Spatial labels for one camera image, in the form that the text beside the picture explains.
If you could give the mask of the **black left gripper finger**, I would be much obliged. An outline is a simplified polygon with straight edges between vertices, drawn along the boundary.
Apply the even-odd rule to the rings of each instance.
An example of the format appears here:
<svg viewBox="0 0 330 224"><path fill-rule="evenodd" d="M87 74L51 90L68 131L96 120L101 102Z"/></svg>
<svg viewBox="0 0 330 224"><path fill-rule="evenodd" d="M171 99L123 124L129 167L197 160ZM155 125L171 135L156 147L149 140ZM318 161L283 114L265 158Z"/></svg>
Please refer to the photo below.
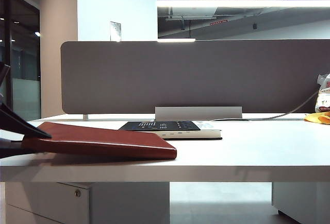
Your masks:
<svg viewBox="0 0 330 224"><path fill-rule="evenodd" d="M26 138L51 138L41 129L29 124L1 102L1 129L23 134Z"/></svg>
<svg viewBox="0 0 330 224"><path fill-rule="evenodd" d="M11 141L8 139L1 138L0 146L1 146L1 150L0 150L1 159L16 155L22 155L26 153L26 150L21 148L20 141Z"/></svg>

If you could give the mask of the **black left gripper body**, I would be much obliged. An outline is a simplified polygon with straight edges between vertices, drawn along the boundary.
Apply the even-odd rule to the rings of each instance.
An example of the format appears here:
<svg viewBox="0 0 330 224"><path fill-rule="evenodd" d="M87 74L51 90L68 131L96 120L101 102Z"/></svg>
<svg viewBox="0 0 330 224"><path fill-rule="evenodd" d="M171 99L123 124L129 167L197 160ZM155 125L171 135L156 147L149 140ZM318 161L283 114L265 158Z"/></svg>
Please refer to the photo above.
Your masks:
<svg viewBox="0 0 330 224"><path fill-rule="evenodd" d="M2 85L7 73L9 72L10 66L3 62L0 62L0 85Z"/></svg>

